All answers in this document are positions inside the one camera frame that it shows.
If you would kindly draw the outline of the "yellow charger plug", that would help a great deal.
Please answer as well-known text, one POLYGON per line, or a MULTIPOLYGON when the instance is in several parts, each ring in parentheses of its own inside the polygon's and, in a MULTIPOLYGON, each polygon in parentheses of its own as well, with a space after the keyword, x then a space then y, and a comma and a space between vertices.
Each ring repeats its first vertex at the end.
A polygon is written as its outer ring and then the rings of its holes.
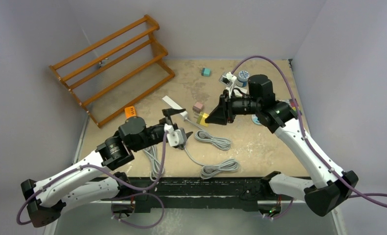
POLYGON ((204 112, 199 113, 196 123, 201 126, 208 127, 208 123, 205 122, 207 117, 208 117, 207 113, 204 113, 204 112))

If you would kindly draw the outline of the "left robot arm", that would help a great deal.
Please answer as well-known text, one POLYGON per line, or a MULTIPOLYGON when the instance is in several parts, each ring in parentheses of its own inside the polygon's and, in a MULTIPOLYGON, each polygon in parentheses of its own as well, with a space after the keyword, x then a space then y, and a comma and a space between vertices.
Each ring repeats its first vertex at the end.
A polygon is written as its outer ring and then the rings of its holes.
POLYGON ((163 109, 163 118, 150 127, 143 118, 130 117, 113 136, 74 165, 44 180, 23 181, 21 189, 25 202, 18 211, 17 223, 43 227, 82 204, 101 199, 126 200, 133 191, 152 189, 162 176, 166 146, 182 150, 191 135, 171 119, 172 115, 185 113, 185 109, 163 109), (134 152, 159 143, 163 144, 161 163, 150 186, 136 187, 129 183, 124 173, 112 174, 112 171, 134 160, 134 152))

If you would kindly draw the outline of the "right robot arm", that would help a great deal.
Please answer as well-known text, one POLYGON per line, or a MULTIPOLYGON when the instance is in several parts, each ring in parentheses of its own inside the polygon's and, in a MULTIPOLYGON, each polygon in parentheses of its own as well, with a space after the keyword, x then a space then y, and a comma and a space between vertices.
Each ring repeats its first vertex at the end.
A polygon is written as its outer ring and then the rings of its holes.
POLYGON ((208 124, 227 125, 237 115, 256 115, 258 121, 282 140, 309 173, 310 179, 287 176, 274 171, 262 178, 260 192, 266 199, 286 195, 301 201, 318 216, 325 216, 349 198, 359 178, 344 171, 328 156, 319 159, 321 148, 308 133, 303 133, 296 111, 275 98, 273 83, 262 74, 248 81, 249 94, 236 97, 224 90, 218 106, 205 119, 208 124))

